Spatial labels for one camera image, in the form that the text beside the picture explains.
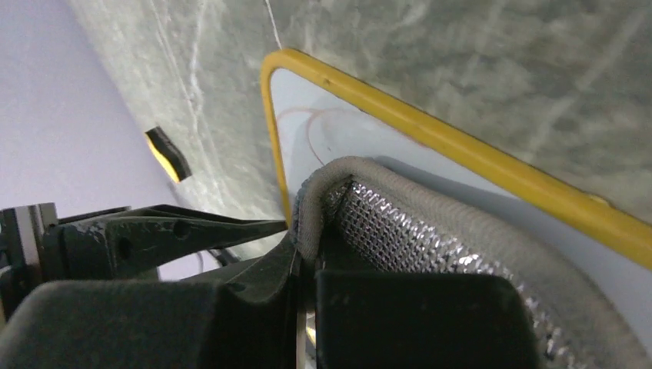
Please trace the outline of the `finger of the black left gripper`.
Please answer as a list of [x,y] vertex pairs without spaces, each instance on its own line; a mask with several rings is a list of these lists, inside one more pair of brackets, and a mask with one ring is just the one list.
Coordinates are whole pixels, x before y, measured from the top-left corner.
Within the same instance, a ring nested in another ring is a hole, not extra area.
[[160,204],[66,218],[55,228],[58,280],[133,278],[170,261],[285,231],[283,220],[241,220]]

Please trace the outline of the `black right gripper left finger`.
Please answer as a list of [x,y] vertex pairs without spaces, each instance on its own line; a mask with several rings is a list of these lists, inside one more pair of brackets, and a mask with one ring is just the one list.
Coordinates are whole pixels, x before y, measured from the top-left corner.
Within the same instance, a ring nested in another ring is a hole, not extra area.
[[3,368],[293,368],[297,238],[185,281],[53,281],[1,334]]

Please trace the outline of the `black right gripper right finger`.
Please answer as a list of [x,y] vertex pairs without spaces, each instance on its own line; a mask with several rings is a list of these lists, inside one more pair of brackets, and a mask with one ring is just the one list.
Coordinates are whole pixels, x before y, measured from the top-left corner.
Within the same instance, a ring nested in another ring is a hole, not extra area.
[[538,368],[515,287],[486,274],[379,271],[333,228],[314,277],[319,368]]

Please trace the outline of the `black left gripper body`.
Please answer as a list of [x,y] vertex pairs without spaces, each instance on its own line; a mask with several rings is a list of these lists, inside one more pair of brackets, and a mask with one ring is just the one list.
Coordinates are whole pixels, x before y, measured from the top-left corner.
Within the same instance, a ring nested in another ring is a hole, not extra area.
[[40,284],[72,277],[63,227],[112,216],[126,207],[60,218],[55,204],[1,210],[1,310],[11,316]]

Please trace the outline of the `grey blue scrubbing sponge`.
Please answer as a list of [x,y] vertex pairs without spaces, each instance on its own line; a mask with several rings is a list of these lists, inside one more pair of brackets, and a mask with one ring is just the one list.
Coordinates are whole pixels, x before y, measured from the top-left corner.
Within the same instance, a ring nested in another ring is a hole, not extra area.
[[559,251],[370,159],[339,158],[303,182],[290,233],[307,262],[316,262],[328,225],[383,271],[506,278],[525,304],[543,368],[651,366],[615,306]]

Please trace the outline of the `yellow framed whiteboard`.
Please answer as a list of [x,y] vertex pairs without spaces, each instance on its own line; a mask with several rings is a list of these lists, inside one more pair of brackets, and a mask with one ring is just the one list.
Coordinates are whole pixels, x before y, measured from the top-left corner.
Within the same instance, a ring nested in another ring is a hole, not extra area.
[[302,52],[266,56],[260,84],[285,214],[322,165],[376,159],[554,245],[651,345],[649,224]]

